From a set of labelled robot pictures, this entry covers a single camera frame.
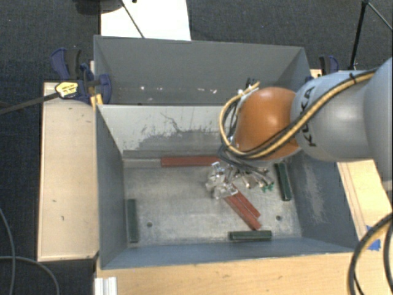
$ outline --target blue clamp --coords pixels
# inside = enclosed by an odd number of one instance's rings
[[[112,96],[112,84],[108,74],[101,74],[95,80],[93,72],[86,63],[78,66],[80,50],[59,48],[50,55],[50,65],[60,76],[61,81],[74,81],[78,83],[78,95],[73,100],[90,104],[90,87],[94,87],[94,93],[103,96],[103,103],[108,104]]]

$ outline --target blue tape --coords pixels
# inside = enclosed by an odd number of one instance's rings
[[[371,229],[371,226],[366,225],[367,230]],[[375,240],[367,249],[379,251],[381,249],[381,240]]]

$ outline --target orange object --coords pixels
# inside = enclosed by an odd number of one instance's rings
[[[218,161],[216,156],[162,157],[161,167],[210,166]]]
[[[251,212],[252,215],[254,215],[255,218],[260,217],[259,211],[255,208],[255,206],[252,205],[250,201],[242,194],[240,191],[238,191],[237,194],[233,195],[235,198],[237,198],[241,204],[244,205],[244,207]]]
[[[240,151],[250,151],[288,126],[294,98],[295,92],[280,87],[267,87],[251,93],[239,110],[235,146]],[[291,139],[267,159],[285,157],[297,149],[296,140]]]
[[[238,216],[250,227],[252,230],[258,230],[261,228],[261,224],[257,218],[244,206],[244,204],[234,195],[224,198],[225,202],[235,211]]]

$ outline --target green block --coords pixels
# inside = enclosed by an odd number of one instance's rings
[[[137,243],[139,241],[138,234],[138,216],[136,214],[136,200],[128,199],[126,202],[127,223],[128,223],[128,241]]]

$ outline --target yellow cable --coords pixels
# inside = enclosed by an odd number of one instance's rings
[[[243,92],[237,94],[236,96],[234,96],[234,97],[232,97],[230,100],[228,100],[228,101],[226,102],[226,104],[223,106],[223,108],[221,109],[220,116],[219,116],[220,134],[221,134],[221,137],[222,137],[222,139],[223,139],[225,145],[228,146],[230,149],[233,148],[233,149],[234,149],[234,152],[236,152],[237,149],[234,148],[234,147],[232,147],[232,146],[230,145],[230,142],[229,142],[229,140],[228,140],[228,138],[227,138],[227,135],[225,134],[224,125],[223,125],[223,123],[222,123],[222,120],[223,120],[223,118],[224,118],[224,114],[225,114],[225,112],[227,111],[227,109],[229,108],[229,106],[230,106],[234,101],[239,100],[239,99],[240,99],[241,97],[243,97],[245,94],[248,94],[248,93],[251,92],[252,90],[255,90],[259,85],[260,85],[260,82],[259,82],[259,81],[256,82],[256,83],[254,83],[252,86],[250,86],[249,88],[247,88],[245,91],[243,91]]]
[[[285,135],[283,135],[280,139],[278,139],[275,143],[273,143],[271,146],[264,149],[263,151],[256,153],[254,155],[250,155],[248,157],[247,157],[247,155],[250,154],[250,152],[242,152],[230,144],[230,142],[228,141],[228,139],[226,137],[224,126],[222,125],[222,119],[224,117],[224,113],[227,110],[227,108],[229,107],[229,105],[232,104],[234,101],[238,100],[242,96],[242,94],[237,95],[237,96],[233,97],[232,99],[230,99],[228,101],[228,103],[225,104],[223,109],[221,110],[221,113],[220,113],[220,134],[221,134],[221,137],[222,137],[226,147],[228,147],[229,150],[231,150],[234,154],[246,156],[248,159],[256,159],[259,157],[263,157],[267,154],[270,154],[271,152],[274,152],[277,148],[281,147],[293,134],[295,134],[299,129],[301,129],[302,126],[304,126],[304,124],[306,124],[306,122],[309,121],[310,118],[316,112],[318,112],[318,110],[333,96],[350,88],[354,84],[369,80],[373,75],[374,75],[374,72],[365,74],[363,76],[357,76],[354,79],[350,79],[347,82],[341,84],[340,86],[335,87],[331,91],[325,93],[304,115],[302,115],[302,118],[300,118],[299,121]]]

